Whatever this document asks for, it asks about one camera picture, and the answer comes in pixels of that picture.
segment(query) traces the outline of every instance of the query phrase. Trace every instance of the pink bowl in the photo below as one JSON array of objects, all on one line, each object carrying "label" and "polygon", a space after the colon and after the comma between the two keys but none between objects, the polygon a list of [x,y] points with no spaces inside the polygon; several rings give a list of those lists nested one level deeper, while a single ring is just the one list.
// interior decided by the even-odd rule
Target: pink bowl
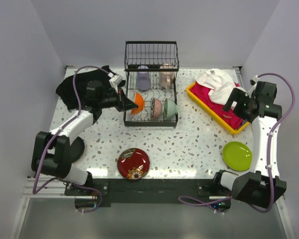
[{"label": "pink bowl", "polygon": [[160,117],[162,113],[162,108],[163,106],[161,102],[158,99],[153,98],[150,106],[150,117],[152,120],[156,120]]}]

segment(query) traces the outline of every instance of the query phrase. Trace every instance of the purple cup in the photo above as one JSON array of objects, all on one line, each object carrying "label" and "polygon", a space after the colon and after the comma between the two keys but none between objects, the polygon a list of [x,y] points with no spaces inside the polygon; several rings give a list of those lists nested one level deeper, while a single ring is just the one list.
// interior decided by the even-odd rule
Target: purple cup
[{"label": "purple cup", "polygon": [[[138,69],[148,69],[147,66],[139,66]],[[150,73],[148,71],[139,71],[136,78],[136,86],[141,91],[150,89]]]}]

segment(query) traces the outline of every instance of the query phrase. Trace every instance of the red plate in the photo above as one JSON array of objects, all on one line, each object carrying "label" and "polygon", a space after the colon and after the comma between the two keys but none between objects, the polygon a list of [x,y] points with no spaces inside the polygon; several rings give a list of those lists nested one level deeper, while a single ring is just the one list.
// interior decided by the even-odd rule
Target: red plate
[{"label": "red plate", "polygon": [[150,169],[149,156],[139,148],[129,148],[121,153],[118,160],[120,174],[127,179],[140,179]]}]

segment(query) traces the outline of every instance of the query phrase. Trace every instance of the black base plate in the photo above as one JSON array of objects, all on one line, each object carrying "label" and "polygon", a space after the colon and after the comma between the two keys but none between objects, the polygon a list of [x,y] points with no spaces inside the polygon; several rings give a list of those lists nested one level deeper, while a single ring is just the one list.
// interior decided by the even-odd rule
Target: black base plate
[{"label": "black base plate", "polygon": [[71,157],[69,158],[69,163],[74,163],[78,161],[84,153],[85,145],[83,139],[77,137],[70,146]]},{"label": "black base plate", "polygon": [[[213,179],[93,179],[94,187],[103,196],[102,207],[110,207],[112,203],[166,203],[178,204],[179,196],[191,196],[211,202],[210,196],[229,196],[229,191],[214,183]],[[70,187],[65,189],[66,196],[89,196],[91,192]],[[231,202],[217,208],[228,209]]]}]

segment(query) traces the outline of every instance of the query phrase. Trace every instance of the cup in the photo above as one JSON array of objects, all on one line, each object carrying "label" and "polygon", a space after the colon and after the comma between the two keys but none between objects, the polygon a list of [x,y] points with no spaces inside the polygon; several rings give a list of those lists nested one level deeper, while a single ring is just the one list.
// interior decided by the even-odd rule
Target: cup
[{"label": "cup", "polygon": [[164,112],[163,112],[164,120],[170,120],[177,113],[178,113],[178,108],[177,105],[174,103],[174,101],[170,99],[165,99]]},{"label": "cup", "polygon": [[[165,63],[159,67],[160,69],[174,69],[173,65]],[[159,72],[159,84],[161,87],[169,90],[175,79],[175,72]]]},{"label": "cup", "polygon": [[150,105],[150,118],[156,120],[161,116],[163,106],[160,100],[153,98]]},{"label": "cup", "polygon": [[[148,69],[147,66],[139,66],[138,69]],[[136,78],[136,87],[141,91],[150,88],[150,73],[148,71],[139,71]]]}]

